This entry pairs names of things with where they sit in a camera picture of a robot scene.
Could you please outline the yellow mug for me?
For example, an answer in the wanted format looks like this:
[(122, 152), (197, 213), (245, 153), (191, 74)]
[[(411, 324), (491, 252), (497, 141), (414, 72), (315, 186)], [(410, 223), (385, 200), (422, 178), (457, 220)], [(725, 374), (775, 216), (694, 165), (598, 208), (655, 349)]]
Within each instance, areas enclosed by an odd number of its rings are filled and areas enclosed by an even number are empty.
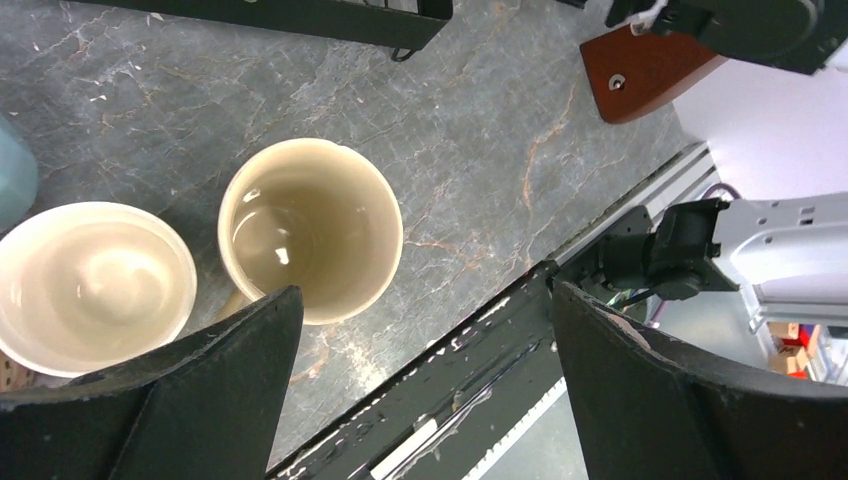
[(1, 349), (74, 378), (173, 341), (193, 310), (195, 263), (166, 222), (126, 204), (59, 206), (1, 240)]

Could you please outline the pink speckled mug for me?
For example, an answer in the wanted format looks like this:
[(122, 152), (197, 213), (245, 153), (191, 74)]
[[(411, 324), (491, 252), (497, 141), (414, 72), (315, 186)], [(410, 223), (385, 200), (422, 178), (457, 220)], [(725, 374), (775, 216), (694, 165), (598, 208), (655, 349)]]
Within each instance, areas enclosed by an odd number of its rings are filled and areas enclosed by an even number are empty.
[(4, 352), (0, 353), (0, 389), (2, 392), (11, 392), (29, 388), (35, 379), (34, 373), (12, 360)]

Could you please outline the white patterned mug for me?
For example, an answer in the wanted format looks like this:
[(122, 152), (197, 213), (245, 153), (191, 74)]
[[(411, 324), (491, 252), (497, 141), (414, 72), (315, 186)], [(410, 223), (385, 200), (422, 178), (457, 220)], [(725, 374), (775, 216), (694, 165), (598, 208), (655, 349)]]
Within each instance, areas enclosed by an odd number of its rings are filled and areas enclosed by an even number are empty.
[(404, 243), (383, 174), (355, 150), (318, 138), (285, 140), (248, 159), (222, 197), (216, 234), (233, 285), (218, 319), (293, 285), (306, 325), (342, 322), (372, 306)]

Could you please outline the light blue faceted mug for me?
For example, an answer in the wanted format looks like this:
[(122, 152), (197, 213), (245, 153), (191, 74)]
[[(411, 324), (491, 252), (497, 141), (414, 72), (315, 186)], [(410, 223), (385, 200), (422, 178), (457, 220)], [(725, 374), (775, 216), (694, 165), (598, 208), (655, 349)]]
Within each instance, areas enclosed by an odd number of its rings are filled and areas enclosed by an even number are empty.
[(35, 203), (37, 162), (15, 127), (1, 116), (1, 230), (17, 224)]

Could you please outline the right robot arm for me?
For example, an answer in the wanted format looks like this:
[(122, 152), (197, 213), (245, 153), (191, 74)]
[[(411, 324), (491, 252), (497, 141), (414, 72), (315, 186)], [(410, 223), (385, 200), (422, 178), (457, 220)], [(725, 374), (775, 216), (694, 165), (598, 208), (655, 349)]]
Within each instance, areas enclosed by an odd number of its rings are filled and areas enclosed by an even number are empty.
[[(615, 1), (607, 32), (580, 52), (601, 118), (622, 124), (671, 102), (727, 59), (811, 75), (847, 41), (843, 1)], [(706, 198), (670, 206), (658, 224), (600, 234), (564, 266), (574, 283), (632, 289), (638, 300), (738, 292), (749, 327), (845, 326), (845, 302), (768, 300), (774, 280), (847, 268), (843, 193), (766, 201)]]

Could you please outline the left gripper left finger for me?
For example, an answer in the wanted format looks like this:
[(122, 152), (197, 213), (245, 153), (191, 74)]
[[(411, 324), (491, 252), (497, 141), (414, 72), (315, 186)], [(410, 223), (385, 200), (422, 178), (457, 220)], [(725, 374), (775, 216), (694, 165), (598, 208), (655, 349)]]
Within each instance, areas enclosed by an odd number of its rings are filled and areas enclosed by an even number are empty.
[(297, 354), (298, 288), (58, 388), (1, 397), (5, 479), (260, 479)]

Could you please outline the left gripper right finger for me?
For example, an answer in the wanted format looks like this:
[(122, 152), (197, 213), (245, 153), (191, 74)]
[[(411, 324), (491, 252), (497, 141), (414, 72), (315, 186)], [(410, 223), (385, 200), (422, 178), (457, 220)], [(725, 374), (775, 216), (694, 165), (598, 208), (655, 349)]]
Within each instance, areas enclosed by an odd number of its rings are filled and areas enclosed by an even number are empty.
[(564, 281), (552, 323), (593, 479), (843, 479), (847, 390), (750, 367)]

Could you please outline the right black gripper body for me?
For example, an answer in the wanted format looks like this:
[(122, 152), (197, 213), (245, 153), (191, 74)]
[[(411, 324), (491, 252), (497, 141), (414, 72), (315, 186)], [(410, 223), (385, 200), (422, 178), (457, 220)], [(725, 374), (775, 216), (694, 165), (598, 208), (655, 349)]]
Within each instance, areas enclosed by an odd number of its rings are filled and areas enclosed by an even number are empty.
[(729, 59), (803, 75), (824, 69), (847, 41), (843, 0), (614, 1), (606, 25), (644, 22), (688, 35)]

